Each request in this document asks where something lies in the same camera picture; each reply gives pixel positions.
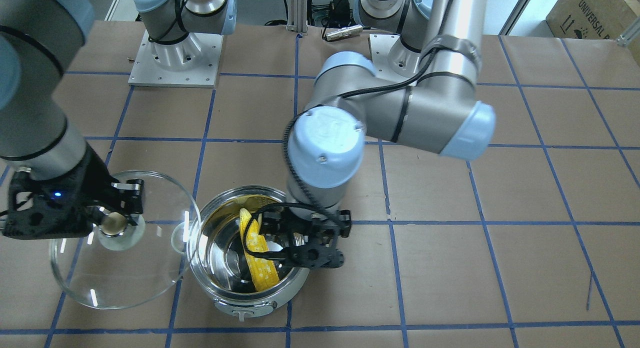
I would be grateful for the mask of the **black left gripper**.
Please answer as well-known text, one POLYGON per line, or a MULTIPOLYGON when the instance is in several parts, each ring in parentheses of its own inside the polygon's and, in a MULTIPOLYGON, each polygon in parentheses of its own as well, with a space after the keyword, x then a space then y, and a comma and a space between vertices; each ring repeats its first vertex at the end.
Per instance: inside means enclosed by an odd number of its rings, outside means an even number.
POLYGON ((337 248, 339 237, 348 237, 352 227, 351 211, 341 210, 342 226, 319 213, 302 219, 290 207, 261 209, 259 234, 268 236, 281 246, 279 251, 244 249, 250 269, 284 268, 334 269, 345 263, 345 255, 337 248))

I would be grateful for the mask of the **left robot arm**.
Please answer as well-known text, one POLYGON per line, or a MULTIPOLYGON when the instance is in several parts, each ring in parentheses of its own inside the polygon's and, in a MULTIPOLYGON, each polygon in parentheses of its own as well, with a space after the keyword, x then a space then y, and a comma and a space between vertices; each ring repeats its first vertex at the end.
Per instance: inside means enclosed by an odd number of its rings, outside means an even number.
POLYGON ((259 208, 249 223, 262 236, 284 239, 279 251, 250 248, 248 256, 286 268, 340 268, 339 237, 350 212, 340 210, 362 162, 366 136, 463 161, 488 147, 494 109, 475 98, 482 70, 487 0, 358 0, 355 19, 409 40, 407 79, 378 77, 354 51, 330 56, 316 76, 304 111, 286 126, 282 152, 289 176, 286 202, 259 208))

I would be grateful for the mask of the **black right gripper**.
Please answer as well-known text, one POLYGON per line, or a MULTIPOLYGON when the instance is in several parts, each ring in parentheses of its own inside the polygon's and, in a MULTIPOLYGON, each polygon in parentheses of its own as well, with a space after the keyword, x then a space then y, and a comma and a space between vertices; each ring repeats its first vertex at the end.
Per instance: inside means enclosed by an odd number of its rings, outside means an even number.
POLYGON ((137 226, 144 213, 144 181, 119 182, 89 145, 71 171, 35 181, 16 171, 8 188, 3 236, 18 240, 86 237, 102 218, 93 207, 104 207, 137 226))

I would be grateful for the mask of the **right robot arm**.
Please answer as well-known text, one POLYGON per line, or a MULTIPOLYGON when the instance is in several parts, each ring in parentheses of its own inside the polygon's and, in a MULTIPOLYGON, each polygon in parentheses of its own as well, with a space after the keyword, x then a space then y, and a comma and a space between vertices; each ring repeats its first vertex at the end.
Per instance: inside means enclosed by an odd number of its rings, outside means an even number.
MULTIPOLYGON (((237 0, 134 0, 146 39, 133 86, 212 88, 237 0)), ((89 0, 1 0, 2 161, 14 168, 1 232, 18 240, 119 237, 145 225, 144 182, 119 181, 52 98, 94 23, 89 0)))

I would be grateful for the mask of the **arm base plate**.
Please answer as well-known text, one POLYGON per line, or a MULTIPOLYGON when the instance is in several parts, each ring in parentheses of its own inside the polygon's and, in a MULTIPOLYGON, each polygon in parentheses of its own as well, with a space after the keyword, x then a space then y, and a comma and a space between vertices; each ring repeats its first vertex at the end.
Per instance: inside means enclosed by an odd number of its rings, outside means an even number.
POLYGON ((190 33, 173 45, 148 38, 145 32, 128 79, 131 86, 215 88, 224 36, 190 33))
POLYGON ((419 71, 420 52, 405 47, 398 35, 370 34, 371 61, 379 79, 395 83, 413 77, 419 71))

